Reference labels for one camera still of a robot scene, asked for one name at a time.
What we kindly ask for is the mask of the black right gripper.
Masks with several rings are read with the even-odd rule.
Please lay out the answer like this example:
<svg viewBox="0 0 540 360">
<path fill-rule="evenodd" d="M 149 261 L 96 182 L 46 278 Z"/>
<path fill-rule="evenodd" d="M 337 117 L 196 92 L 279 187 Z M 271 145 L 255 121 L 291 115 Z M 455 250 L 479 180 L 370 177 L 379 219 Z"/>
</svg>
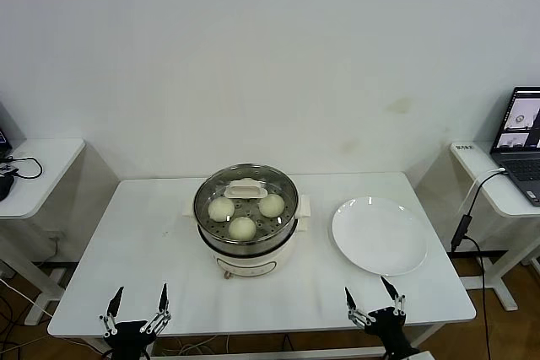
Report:
<svg viewBox="0 0 540 360">
<path fill-rule="evenodd" d="M 394 308 L 386 307 L 366 314 L 358 309 L 352 294 L 345 287 L 348 319 L 356 326 L 364 326 L 368 335 L 377 336 L 381 340 L 386 351 L 385 358 L 408 358 L 419 354 L 420 350 L 411 345 L 402 330 L 406 297 L 384 277 L 381 277 L 381 281 L 393 300 Z"/>
</svg>

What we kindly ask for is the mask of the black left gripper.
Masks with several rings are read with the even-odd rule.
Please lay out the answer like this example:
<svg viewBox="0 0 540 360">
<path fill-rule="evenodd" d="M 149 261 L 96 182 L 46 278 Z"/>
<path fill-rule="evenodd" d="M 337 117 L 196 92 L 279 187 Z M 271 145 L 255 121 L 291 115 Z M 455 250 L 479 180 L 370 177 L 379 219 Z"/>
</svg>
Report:
<svg viewBox="0 0 540 360">
<path fill-rule="evenodd" d="M 142 358 L 150 360 L 147 347 L 155 342 L 156 334 L 160 334 L 171 319 L 168 286 L 166 283 L 163 285 L 158 310 L 151 320 L 146 323 L 139 320 L 116 324 L 123 289 L 124 287 L 118 288 L 109 301 L 106 312 L 99 316 L 105 328 L 104 340 L 110 347 L 103 353 L 103 358 L 112 360 L 138 360 Z"/>
</svg>

